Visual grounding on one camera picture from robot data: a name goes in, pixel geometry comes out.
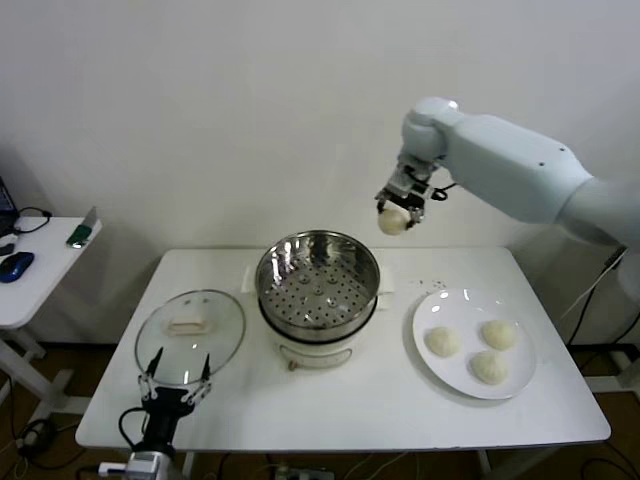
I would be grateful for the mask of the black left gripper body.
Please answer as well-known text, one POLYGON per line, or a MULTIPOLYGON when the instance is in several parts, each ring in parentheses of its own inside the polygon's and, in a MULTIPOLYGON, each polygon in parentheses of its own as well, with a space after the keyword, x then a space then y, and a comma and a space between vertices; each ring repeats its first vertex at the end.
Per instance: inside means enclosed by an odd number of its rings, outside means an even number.
POLYGON ((189 396, 186 389, 157 387, 155 393, 156 398, 142 402, 148 419, 141 440, 141 450, 174 453, 173 439, 178 423, 193 413, 194 405, 188 400, 182 400, 184 396, 189 396))

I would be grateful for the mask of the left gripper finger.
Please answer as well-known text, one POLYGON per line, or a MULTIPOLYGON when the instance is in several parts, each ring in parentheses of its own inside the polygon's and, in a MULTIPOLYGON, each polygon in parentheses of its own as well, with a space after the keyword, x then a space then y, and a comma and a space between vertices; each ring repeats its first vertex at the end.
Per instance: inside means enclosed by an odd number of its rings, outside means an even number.
POLYGON ((154 375, 161 360, 164 348, 160 347, 156 355, 150 360, 146 369, 138 376, 138 386, 142 401, 156 399, 158 394, 154 385, 154 375))
POLYGON ((196 387, 181 398, 184 404, 199 404, 212 391, 210 355, 206 356, 196 387))

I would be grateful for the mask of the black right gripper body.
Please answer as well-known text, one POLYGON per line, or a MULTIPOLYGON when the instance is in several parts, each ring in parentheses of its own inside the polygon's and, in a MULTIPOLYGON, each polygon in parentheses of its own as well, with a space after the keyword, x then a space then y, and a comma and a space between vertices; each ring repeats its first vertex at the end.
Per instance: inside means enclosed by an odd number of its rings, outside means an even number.
POLYGON ((431 177, 438 168, 433 162, 399 160, 388 180, 388 190, 402 199, 415 196, 422 202, 431 200, 435 193, 431 177))

